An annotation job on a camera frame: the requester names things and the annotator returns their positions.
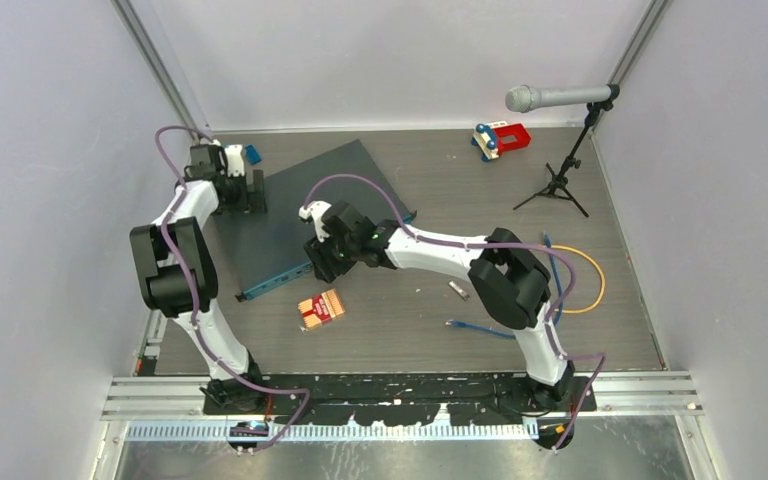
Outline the silver SFP transceiver module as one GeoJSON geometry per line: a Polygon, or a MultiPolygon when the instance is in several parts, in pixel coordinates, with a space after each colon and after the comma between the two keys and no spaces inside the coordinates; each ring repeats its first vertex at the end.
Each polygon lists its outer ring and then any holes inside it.
{"type": "Polygon", "coordinates": [[[470,294],[455,281],[448,282],[449,287],[464,301],[470,298],[470,294]]]}

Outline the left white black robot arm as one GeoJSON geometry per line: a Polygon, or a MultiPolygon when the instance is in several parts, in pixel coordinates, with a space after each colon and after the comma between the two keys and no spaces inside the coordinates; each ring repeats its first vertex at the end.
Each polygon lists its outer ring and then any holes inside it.
{"type": "Polygon", "coordinates": [[[218,274],[202,228],[212,215],[249,211],[263,175],[247,180],[240,145],[213,140],[191,147],[190,154],[169,205],[129,233],[138,284],[146,306],[182,327],[207,364],[202,392],[253,414],[265,405],[267,389],[221,311],[218,274]]]}

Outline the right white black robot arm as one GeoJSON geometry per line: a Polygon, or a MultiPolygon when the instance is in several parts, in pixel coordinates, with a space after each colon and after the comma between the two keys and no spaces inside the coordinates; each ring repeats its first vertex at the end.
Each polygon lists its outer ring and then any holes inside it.
{"type": "Polygon", "coordinates": [[[487,314],[512,331],[526,362],[534,403],[556,410],[571,395],[574,365],[552,320],[548,269],[509,230],[457,237],[414,229],[401,220],[374,223],[351,204],[312,201],[298,210],[315,235],[305,243],[317,279],[332,283],[356,264],[417,269],[472,285],[487,314]]]}

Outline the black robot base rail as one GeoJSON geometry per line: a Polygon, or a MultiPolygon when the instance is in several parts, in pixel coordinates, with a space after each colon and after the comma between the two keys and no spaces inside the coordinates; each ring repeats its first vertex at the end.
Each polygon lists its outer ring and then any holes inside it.
{"type": "Polygon", "coordinates": [[[524,416],[570,415],[597,408],[586,378],[573,378],[568,392],[552,400],[535,382],[514,373],[276,374],[263,376],[259,392],[235,380],[202,386],[207,415],[260,415],[277,423],[426,426],[446,413],[454,426],[509,425],[524,416]]]}

